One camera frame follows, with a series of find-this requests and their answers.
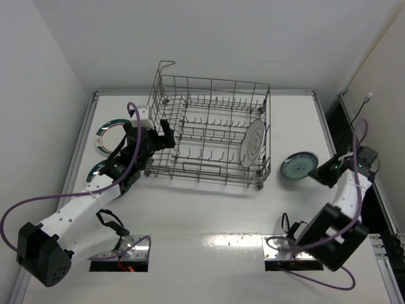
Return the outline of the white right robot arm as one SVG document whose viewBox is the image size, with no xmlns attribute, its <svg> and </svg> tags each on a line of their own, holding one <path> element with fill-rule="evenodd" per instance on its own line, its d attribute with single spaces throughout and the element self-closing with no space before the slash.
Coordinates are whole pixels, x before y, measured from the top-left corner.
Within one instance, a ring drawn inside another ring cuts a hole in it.
<svg viewBox="0 0 405 304">
<path fill-rule="evenodd" d="M 369 233 L 361 222 L 361 209 L 367 190 L 373 184 L 371 167 L 378 153 L 361 146 L 344 155 L 334 155 L 319 165 L 316 155 L 298 152 L 287 157 L 280 171 L 288 180 L 311 177 L 324 186 L 335 187 L 336 196 L 291 239 L 290 247 L 310 254 L 331 271 L 336 271 L 356 251 Z"/>
</svg>

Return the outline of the blue floral green plate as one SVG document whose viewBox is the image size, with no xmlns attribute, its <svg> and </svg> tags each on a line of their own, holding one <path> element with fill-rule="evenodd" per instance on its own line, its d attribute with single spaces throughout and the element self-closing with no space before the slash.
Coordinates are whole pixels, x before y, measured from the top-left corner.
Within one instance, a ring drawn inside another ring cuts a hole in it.
<svg viewBox="0 0 405 304">
<path fill-rule="evenodd" d="M 318 157 L 308 151 L 294 153 L 288 156 L 280 166 L 282 177 L 290 181 L 306 178 L 318 167 Z"/>
</svg>

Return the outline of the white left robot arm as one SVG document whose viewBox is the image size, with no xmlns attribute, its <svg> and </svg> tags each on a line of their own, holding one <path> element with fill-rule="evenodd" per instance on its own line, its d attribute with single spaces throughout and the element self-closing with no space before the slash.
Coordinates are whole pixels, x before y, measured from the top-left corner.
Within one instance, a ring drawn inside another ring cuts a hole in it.
<svg viewBox="0 0 405 304">
<path fill-rule="evenodd" d="M 59 283 L 73 263 L 120 247 L 121 237 L 129 232 L 118 222 L 107 222 L 88 235 L 80 229 L 100 217 L 104 206 L 129 192 L 155 152 L 175 146 L 169 122 L 160 124 L 163 134 L 126 123 L 125 137 L 79 196 L 38 224 L 27 222 L 19 230 L 17 262 L 45 287 Z"/>
</svg>

